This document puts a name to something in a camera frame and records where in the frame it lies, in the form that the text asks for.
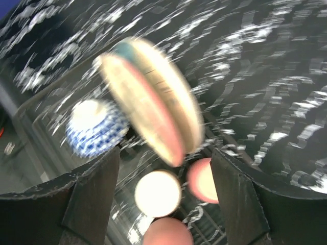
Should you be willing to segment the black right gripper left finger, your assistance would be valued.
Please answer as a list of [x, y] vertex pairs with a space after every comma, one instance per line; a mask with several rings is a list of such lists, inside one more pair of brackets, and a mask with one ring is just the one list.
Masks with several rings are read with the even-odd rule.
[[1, 244], [103, 244], [120, 149], [21, 193], [1, 195]]

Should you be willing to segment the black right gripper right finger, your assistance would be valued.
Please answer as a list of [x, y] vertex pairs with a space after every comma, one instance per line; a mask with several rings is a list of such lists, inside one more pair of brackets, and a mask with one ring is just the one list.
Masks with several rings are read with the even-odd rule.
[[326, 194], [276, 180], [220, 149], [211, 169], [229, 244], [326, 244]]

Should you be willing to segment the blue and cream plate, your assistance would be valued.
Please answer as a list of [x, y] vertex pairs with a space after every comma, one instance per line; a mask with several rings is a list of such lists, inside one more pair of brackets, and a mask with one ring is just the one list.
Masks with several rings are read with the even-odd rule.
[[197, 98], [179, 68], [145, 38], [124, 38], [114, 45], [113, 52], [145, 75], [172, 114], [186, 153], [196, 152], [204, 139], [203, 116]]

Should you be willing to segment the pink and cream plate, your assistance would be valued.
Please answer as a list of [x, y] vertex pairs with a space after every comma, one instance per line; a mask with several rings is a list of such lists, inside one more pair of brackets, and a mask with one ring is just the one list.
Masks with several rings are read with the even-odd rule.
[[180, 133], [145, 76], [116, 55], [101, 54], [99, 60], [102, 77], [134, 129], [166, 164], [181, 166], [185, 150]]

